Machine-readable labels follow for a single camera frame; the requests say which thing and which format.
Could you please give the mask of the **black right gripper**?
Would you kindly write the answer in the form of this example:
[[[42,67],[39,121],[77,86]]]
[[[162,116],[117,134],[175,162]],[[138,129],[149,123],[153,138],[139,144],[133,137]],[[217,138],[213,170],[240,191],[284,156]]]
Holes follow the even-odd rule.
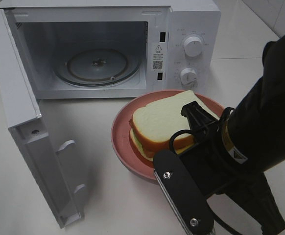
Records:
[[[190,134],[195,144],[175,155],[161,150],[153,158],[154,175],[182,228],[188,235],[214,235],[214,218],[205,198],[222,194],[237,179],[237,172],[223,159],[220,122],[196,101],[183,106],[189,130],[174,133],[169,149],[176,153],[174,140]]]

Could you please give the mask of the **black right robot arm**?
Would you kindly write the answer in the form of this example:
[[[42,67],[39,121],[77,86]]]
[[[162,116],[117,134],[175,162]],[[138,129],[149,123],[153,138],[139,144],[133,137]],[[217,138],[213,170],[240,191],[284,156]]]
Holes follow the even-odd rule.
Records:
[[[264,235],[285,229],[264,174],[285,160],[285,35],[266,44],[262,64],[262,77],[220,118],[195,101],[184,105],[181,115],[195,145],[178,154],[170,139],[153,159],[155,177],[188,235],[212,235],[215,223],[237,233],[208,205],[214,194],[232,199]]]

